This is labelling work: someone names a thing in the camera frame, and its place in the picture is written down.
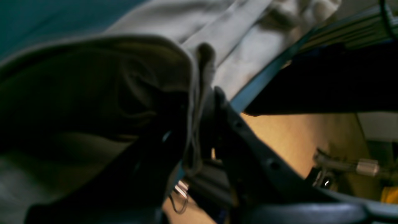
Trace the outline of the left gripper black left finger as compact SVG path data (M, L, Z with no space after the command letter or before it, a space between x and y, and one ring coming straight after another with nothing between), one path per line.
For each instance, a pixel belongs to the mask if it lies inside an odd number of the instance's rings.
M94 179L67 197L35 205L26 224L160 224L185 149L188 97L167 94L155 122Z

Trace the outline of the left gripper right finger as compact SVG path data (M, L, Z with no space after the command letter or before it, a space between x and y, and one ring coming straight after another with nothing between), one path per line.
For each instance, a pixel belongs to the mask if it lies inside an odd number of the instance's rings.
M396 224L397 206L305 182L263 143L215 87L211 148L228 177L232 224Z

